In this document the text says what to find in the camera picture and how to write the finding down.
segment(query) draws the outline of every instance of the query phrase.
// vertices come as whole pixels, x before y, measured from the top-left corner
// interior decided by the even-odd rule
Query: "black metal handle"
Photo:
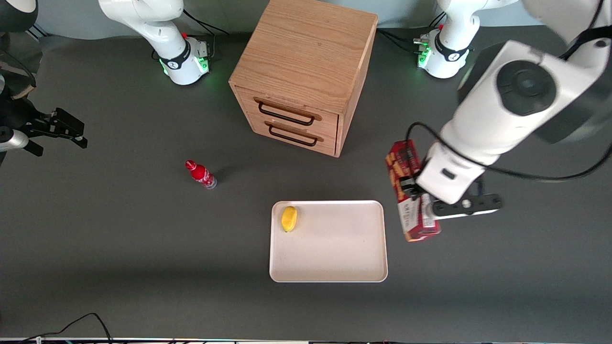
[[[295,124],[299,124],[299,125],[312,125],[314,123],[314,121],[315,121],[315,117],[314,116],[310,116],[310,121],[305,122],[305,121],[300,121],[299,119],[294,119],[294,118],[291,118],[291,117],[283,116],[282,114],[278,114],[278,113],[274,113],[274,112],[271,112],[271,111],[264,110],[262,108],[263,106],[264,106],[264,103],[263,102],[259,102],[259,112],[267,114],[267,115],[272,116],[272,117],[284,119],[286,121],[293,122]]]
[[[286,136],[286,135],[283,135],[283,134],[275,133],[275,132],[272,131],[272,128],[276,128],[276,127],[274,125],[272,125],[272,124],[268,124],[268,132],[270,133],[270,135],[276,136],[276,137],[280,137],[280,138],[283,138],[285,140],[289,140],[289,141],[292,141],[292,142],[295,142],[295,143],[303,144],[304,146],[314,147],[316,145],[316,142],[319,140],[319,138],[317,138],[317,137],[305,136],[305,137],[308,137],[308,138],[311,138],[311,139],[314,140],[314,142],[312,142],[312,143],[305,142],[305,141],[302,141],[302,140],[298,140],[297,138],[293,138],[293,137],[289,137],[289,136]]]

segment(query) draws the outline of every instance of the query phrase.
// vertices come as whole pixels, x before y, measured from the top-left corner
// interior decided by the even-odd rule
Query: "yellow lemon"
[[[283,215],[280,218],[280,224],[283,226],[283,230],[290,232],[296,226],[297,221],[297,209],[294,207],[287,207],[283,210]]]

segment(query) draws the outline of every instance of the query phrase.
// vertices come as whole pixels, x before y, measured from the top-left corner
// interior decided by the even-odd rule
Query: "green led light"
[[[417,62],[417,66],[419,68],[425,68],[425,64],[427,64],[427,60],[429,59],[430,51],[431,49],[428,47],[425,51],[421,52],[419,61]]]
[[[206,58],[197,58],[198,60],[198,68],[200,69],[200,72],[202,72],[203,74],[208,73],[209,69],[208,69],[208,60]]]
[[[163,68],[163,73],[164,73],[165,75],[168,75],[168,71],[166,70],[166,66],[165,66],[165,65],[163,65],[162,59],[159,59],[159,64],[161,64],[161,65],[162,65],[162,68]]]

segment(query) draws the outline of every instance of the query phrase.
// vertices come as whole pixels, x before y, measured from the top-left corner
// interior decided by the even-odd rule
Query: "red bottle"
[[[208,172],[206,167],[195,163],[193,160],[187,160],[185,167],[191,172],[193,180],[202,184],[203,187],[212,189],[217,186],[217,180],[212,173]]]

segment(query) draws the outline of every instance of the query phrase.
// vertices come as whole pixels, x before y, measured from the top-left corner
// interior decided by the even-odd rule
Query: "gray table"
[[[563,49],[542,27],[485,28],[474,46],[509,38]],[[406,243],[384,156],[413,121],[440,128],[451,118],[460,76],[435,80],[377,37],[335,159],[250,130],[227,84],[246,41],[220,40],[212,73],[186,87],[142,39],[43,42],[31,99],[83,120],[89,147],[41,138],[43,157],[11,152],[0,169],[2,335],[98,312],[116,337],[612,342],[611,164],[566,184],[487,173],[503,210]],[[599,158],[610,133],[557,146],[529,138],[499,165],[573,173]],[[415,139],[422,152],[431,143],[421,131]],[[219,186],[191,181],[186,159]],[[369,199],[385,209],[385,282],[270,279],[276,201]],[[103,332],[87,320],[67,335]]]

